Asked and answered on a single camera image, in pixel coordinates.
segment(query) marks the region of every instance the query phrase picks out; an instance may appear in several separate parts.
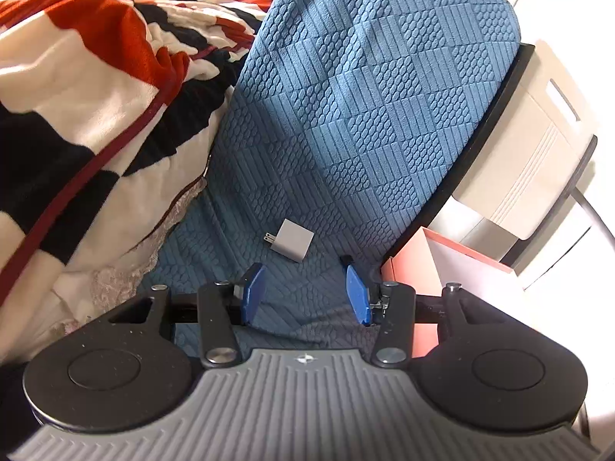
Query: metal pin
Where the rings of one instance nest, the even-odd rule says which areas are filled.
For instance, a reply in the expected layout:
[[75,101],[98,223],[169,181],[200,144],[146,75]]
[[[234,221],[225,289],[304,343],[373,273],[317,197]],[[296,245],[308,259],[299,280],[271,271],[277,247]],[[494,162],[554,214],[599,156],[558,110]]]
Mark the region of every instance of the metal pin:
[[445,288],[450,292],[459,291],[461,289],[461,283],[447,283]]
[[376,358],[384,364],[398,364],[406,360],[406,352],[401,348],[387,347],[376,352]]
[[212,348],[207,352],[205,358],[213,364],[228,364],[237,358],[237,352],[228,347]]

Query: logo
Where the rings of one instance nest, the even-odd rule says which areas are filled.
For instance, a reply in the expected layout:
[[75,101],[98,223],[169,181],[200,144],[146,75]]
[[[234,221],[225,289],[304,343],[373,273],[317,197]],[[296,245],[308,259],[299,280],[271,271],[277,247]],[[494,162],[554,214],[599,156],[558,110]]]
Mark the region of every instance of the logo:
[[308,353],[304,353],[303,355],[300,355],[299,357],[297,357],[294,360],[296,360],[297,362],[299,362],[299,363],[301,363],[301,364],[303,364],[305,366],[305,365],[311,364],[312,362],[314,362],[315,360],[318,360],[318,359],[316,359],[316,357],[313,357],[313,356],[311,356]]

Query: white charger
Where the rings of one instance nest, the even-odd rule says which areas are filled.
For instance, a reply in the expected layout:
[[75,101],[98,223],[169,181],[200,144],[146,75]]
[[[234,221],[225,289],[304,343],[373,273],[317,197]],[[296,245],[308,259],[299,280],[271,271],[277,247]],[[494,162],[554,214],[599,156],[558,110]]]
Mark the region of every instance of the white charger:
[[314,238],[314,232],[298,226],[288,219],[278,231],[278,235],[265,234],[265,241],[271,243],[271,249],[279,254],[301,263],[308,253],[309,245]]

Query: textured blue fabric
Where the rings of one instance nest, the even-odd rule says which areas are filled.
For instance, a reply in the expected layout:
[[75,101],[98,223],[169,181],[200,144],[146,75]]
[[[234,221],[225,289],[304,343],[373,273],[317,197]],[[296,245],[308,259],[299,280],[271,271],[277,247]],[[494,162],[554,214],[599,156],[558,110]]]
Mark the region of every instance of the textured blue fabric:
[[[141,285],[194,291],[268,268],[251,347],[359,347],[340,254],[364,271],[435,191],[519,45],[505,0],[276,0],[213,149],[208,187]],[[263,241],[288,218],[315,233],[301,264]],[[196,331],[177,342],[195,354]]]

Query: red white black blanket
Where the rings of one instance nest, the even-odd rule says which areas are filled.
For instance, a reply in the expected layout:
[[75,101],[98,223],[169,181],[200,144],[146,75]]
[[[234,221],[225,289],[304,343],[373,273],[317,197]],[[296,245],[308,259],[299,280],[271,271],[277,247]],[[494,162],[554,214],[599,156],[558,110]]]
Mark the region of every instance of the red white black blanket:
[[0,363],[199,179],[271,3],[0,0]]

